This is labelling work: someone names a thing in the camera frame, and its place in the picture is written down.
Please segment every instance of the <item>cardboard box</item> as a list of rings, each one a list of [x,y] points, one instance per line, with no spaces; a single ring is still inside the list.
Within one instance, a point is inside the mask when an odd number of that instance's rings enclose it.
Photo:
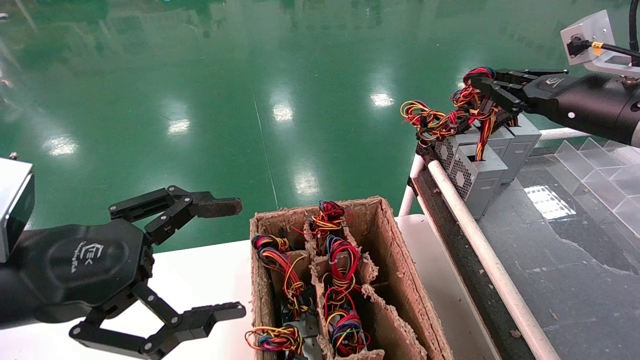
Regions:
[[[318,311],[317,344],[325,360],[432,359],[453,360],[440,319],[424,290],[411,256],[397,228],[388,202],[381,197],[338,202],[349,214],[344,239],[361,253],[356,281],[362,285],[366,301],[356,305],[363,328],[371,335],[366,351],[347,358],[335,357],[327,338],[326,322]],[[316,304],[324,305],[322,275],[328,271],[328,258],[316,255],[312,236],[294,230],[308,229],[306,219],[319,214],[317,206],[257,213],[251,219],[251,237],[256,234],[288,233],[289,243],[309,258],[311,285],[316,289]],[[252,249],[253,326],[275,326],[275,290],[268,271]],[[255,352],[256,360],[275,360],[272,352]]]

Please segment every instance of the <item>white pipe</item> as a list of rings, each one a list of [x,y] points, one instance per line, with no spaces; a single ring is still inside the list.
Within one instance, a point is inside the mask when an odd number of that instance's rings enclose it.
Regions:
[[[540,130],[540,133],[542,134],[540,136],[540,141],[579,138],[581,136],[591,136],[591,134],[583,133],[582,131],[578,131],[578,130],[569,129],[568,127],[561,127],[559,129]]]
[[[430,162],[428,169],[534,357],[537,360],[560,360],[440,162]]]
[[[407,185],[406,189],[404,189],[404,196],[402,198],[402,204],[400,204],[400,211],[398,211],[399,217],[409,215],[411,205],[413,204],[413,198],[413,188]]]
[[[413,163],[411,164],[411,171],[409,171],[409,177],[415,179],[418,177],[418,173],[424,167],[424,161],[422,160],[422,156],[416,154],[413,156]],[[406,189],[404,189],[404,196],[402,198],[402,204],[400,204],[400,211],[398,212],[399,217],[403,217],[405,215],[409,215],[409,211],[411,210],[411,205],[413,204],[413,189],[407,185]]]
[[[409,173],[409,177],[415,179],[418,177],[418,173],[424,167],[424,161],[422,160],[422,156],[416,154],[413,157],[413,163],[411,164],[411,172]]]

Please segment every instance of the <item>white table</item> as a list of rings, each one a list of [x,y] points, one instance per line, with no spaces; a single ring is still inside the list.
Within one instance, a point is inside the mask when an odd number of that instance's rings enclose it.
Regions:
[[[424,215],[396,218],[427,292],[434,303],[457,360],[497,359],[484,326],[461,285],[442,242]],[[246,317],[217,323],[206,339],[187,341],[167,355],[178,359],[252,359],[244,342],[251,329],[251,273],[249,241],[156,254],[149,286],[176,311],[195,306],[240,301]],[[124,360],[120,356],[85,348],[67,335],[79,320],[35,324],[0,331],[0,360]],[[103,327],[148,336],[162,323],[139,302]]]

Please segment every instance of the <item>silver power supply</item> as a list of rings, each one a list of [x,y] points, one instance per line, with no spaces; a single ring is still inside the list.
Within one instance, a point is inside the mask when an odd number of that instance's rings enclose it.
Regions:
[[[484,215],[495,189],[500,185],[500,179],[507,166],[489,146],[484,149],[483,161],[471,161],[470,158],[475,156],[476,145],[458,147],[447,175],[465,201],[471,215],[479,219]]]
[[[447,173],[449,173],[449,169],[451,169],[451,166],[453,165],[453,159],[456,156],[458,147],[477,143],[479,135],[480,132],[472,126],[464,134],[444,138],[442,141],[435,144],[434,151],[436,156],[438,156],[442,168]]]
[[[502,175],[502,183],[512,182],[540,139],[540,132],[524,115],[518,115],[518,126],[507,127],[513,140],[502,156],[508,169]]]

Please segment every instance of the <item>power supply unit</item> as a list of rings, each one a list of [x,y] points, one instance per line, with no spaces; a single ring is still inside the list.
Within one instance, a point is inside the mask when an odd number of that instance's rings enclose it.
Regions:
[[[484,215],[507,166],[489,146],[484,149],[483,161],[472,161],[475,156],[476,145],[459,146],[447,175],[471,215],[479,219]]]
[[[453,164],[453,157],[456,155],[459,146],[474,145],[477,143],[480,137],[479,124],[474,124],[464,134],[458,134],[445,138],[444,140],[437,142],[434,146],[434,151],[440,160],[440,164],[445,171],[451,168]],[[496,130],[487,141],[487,145],[493,149],[500,159],[507,153],[507,149],[511,145],[513,135],[508,129],[504,127]]]
[[[508,167],[502,175],[502,183],[510,183],[516,178],[541,135],[522,114],[518,115],[518,126],[506,128],[513,135],[513,139],[502,156],[502,161]]]
[[[453,159],[456,156],[458,147],[477,143],[479,136],[480,132],[476,127],[472,126],[464,134],[450,136],[435,143],[433,150],[435,151],[436,156],[438,156],[442,168],[448,172],[451,165],[453,165]]]

